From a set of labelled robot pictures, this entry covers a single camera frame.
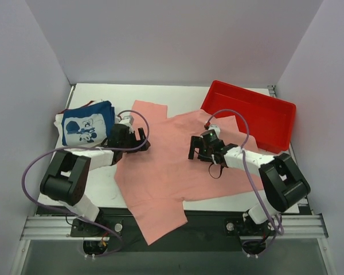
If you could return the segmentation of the pink t shirt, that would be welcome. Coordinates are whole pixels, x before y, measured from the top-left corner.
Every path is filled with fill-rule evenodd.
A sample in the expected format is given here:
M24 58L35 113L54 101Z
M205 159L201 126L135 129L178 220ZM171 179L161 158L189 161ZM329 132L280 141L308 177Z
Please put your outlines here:
M190 139L204 131L210 115L199 109L167 117L167 106L135 101L134 127L150 126L147 151L125 154L115 181L145 240L151 245L187 222L183 203L247 193L252 187L243 170L210 169L189 160Z

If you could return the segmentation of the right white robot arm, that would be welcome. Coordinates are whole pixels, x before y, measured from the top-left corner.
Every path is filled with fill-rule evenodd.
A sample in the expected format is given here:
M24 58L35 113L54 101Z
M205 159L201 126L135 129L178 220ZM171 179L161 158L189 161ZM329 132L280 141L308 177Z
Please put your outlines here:
M248 151L236 144L225 144L210 129L190 139L189 159L198 159L221 168L245 171L259 201L243 214L243 229L257 233L265 222L287 211L311 192L311 187L293 158L282 153L278 156Z

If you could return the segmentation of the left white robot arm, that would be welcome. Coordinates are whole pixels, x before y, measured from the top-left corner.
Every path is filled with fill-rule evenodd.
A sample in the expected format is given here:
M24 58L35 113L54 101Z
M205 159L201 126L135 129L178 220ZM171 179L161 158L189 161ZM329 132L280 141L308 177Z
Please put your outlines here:
M135 131L128 124L117 123L100 147L84 151L57 151L41 181L40 193L84 218L85 231L97 236L104 230L104 221L99 218L100 209L85 194L89 172L114 166L123 154L147 151L149 147L150 142L142 127Z

